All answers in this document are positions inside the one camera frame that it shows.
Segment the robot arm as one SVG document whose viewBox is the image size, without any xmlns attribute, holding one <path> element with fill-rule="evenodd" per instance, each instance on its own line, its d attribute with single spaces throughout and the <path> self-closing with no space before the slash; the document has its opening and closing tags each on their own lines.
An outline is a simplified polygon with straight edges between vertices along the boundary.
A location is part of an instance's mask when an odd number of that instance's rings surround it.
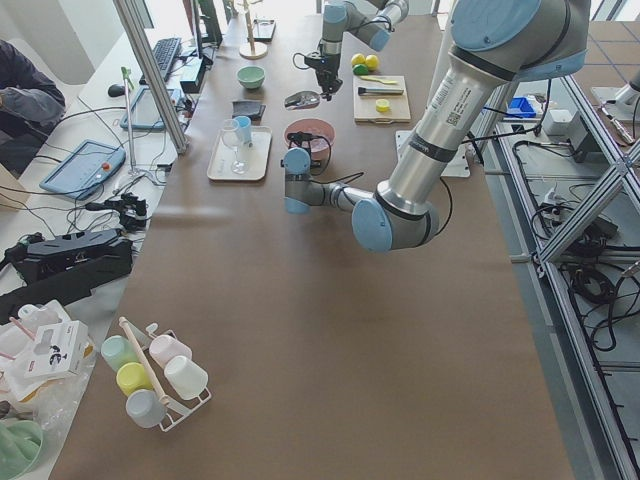
<svg viewBox="0 0 640 480">
<path fill-rule="evenodd" d="M 389 179 L 374 192 L 342 182 L 315 182 L 310 155 L 284 156 L 284 205 L 292 214 L 331 205 L 351 214 L 361 246 L 386 252 L 414 248 L 437 234 L 428 195 L 493 91 L 519 81 L 572 74 L 586 56 L 587 1 L 459 1 L 449 17 L 449 68 L 413 128 Z"/>
<path fill-rule="evenodd" d="M 322 32 L 317 49 L 304 56 L 304 64 L 315 71 L 321 89 L 320 97 L 330 101 L 343 82 L 339 78 L 342 41 L 345 33 L 368 45 L 376 52 L 384 49 L 393 27 L 409 13 L 409 2 L 404 0 L 370 1 L 377 8 L 367 16 L 351 1 L 325 1 Z"/>
</svg>

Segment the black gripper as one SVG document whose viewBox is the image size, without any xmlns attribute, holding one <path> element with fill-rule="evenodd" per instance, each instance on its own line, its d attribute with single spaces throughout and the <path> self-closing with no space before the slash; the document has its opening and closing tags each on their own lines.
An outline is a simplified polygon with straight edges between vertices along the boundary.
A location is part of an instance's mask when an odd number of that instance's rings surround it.
<svg viewBox="0 0 640 480">
<path fill-rule="evenodd" d="M 326 101 L 331 101 L 343 84 L 339 78 L 340 59 L 340 54 L 325 55 L 320 52 L 312 52 L 304 56 L 304 64 L 315 72 L 321 97 Z"/>
<path fill-rule="evenodd" d="M 312 168 L 325 168 L 330 160 L 330 140 L 320 134 L 305 131 L 293 131 L 286 134 L 289 146 L 302 148 L 311 157 Z"/>
</svg>

